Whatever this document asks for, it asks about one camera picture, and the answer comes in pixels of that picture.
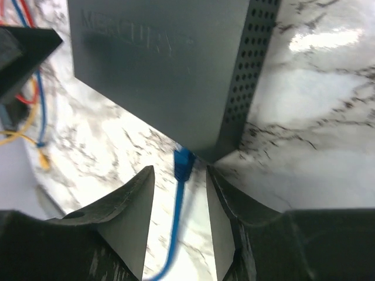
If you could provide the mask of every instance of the white marble surface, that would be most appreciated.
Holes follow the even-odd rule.
[[[175,144],[73,78],[65,1],[31,2],[37,24],[65,42],[43,66],[53,168],[42,171],[30,148],[37,178],[69,213],[154,165],[144,270],[153,275],[169,243]],[[375,206],[374,33],[372,0],[283,0],[243,145],[217,164],[231,182],[279,211]],[[183,225],[165,280],[216,280],[201,166],[187,188]]]

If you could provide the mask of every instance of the blue cable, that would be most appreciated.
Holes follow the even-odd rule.
[[[177,248],[178,241],[178,228],[180,223],[180,214],[182,209],[183,191],[185,189],[185,183],[189,180],[190,174],[192,173],[195,155],[185,148],[181,150],[175,150],[175,178],[177,180],[177,191],[175,201],[175,212],[173,214],[173,225],[171,233],[171,242],[169,244],[168,257],[164,264],[163,269],[159,274],[150,279],[150,281],[161,280],[171,269],[174,256]]]
[[[17,4],[16,0],[12,0],[13,6],[18,14],[18,17],[20,21],[22,22],[22,25],[26,28],[29,28],[28,24],[26,23],[25,17],[23,16],[23,13]],[[43,90],[43,83],[42,83],[42,77],[40,76],[40,71],[38,70],[36,72],[36,79],[37,79],[37,85],[39,88],[39,98],[40,98],[40,105],[42,107],[42,126],[40,129],[39,137],[37,140],[36,147],[42,148],[44,147],[45,143],[43,142],[43,139],[46,134],[46,127],[47,127],[47,107],[46,107],[46,100],[45,100],[45,94]]]

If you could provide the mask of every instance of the blue connector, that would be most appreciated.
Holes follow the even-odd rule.
[[[150,279],[151,281],[161,280],[172,267],[172,263],[173,263],[176,248],[177,248],[178,228],[180,224],[183,191],[185,189],[185,183],[190,178],[190,174],[192,173],[194,161],[195,161],[195,155],[191,151],[187,150],[186,148],[175,150],[174,157],[175,157],[175,178],[177,180],[177,191],[176,191],[175,212],[173,214],[171,243],[169,245],[168,257],[166,259],[166,262],[162,271],[159,274],[157,274],[155,277]]]

